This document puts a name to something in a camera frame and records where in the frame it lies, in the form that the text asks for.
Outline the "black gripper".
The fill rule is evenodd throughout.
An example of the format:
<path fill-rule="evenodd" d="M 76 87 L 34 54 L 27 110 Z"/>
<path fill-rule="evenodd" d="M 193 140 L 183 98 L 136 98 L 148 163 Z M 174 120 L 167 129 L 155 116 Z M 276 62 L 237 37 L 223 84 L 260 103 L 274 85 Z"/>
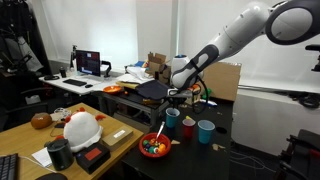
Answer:
<path fill-rule="evenodd" d="M 177 108 L 183 104 L 186 100 L 194 100 L 194 97 L 200 93 L 199 88 L 187 88 L 185 90 L 178 90 L 176 88 L 169 89 L 167 91 L 166 99 Z"/>

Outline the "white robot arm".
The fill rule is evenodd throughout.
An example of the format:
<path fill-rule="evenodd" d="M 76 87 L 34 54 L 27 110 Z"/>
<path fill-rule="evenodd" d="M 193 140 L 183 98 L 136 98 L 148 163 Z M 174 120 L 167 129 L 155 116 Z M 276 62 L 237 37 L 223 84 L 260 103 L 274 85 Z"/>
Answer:
<path fill-rule="evenodd" d="M 261 35 L 278 45 L 294 45 L 319 35 L 319 9 L 319 0 L 286 0 L 274 6 L 250 2 L 193 58 L 173 71 L 166 99 L 177 108 L 192 97 L 189 87 L 203 83 L 200 73 L 205 68 L 237 54 Z"/>

